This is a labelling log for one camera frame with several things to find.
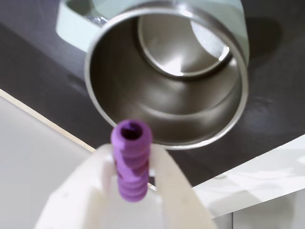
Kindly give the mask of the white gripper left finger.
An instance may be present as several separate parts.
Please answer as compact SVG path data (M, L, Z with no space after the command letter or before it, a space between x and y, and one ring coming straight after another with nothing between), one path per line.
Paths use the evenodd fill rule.
M124 200L117 184L113 147L105 144L49 197L37 229L163 229L156 192L139 202Z

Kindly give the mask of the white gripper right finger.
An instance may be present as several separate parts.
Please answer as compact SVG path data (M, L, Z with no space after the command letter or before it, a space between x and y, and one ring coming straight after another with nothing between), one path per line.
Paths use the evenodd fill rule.
M184 173L161 145L151 145L149 166L166 229L217 228Z

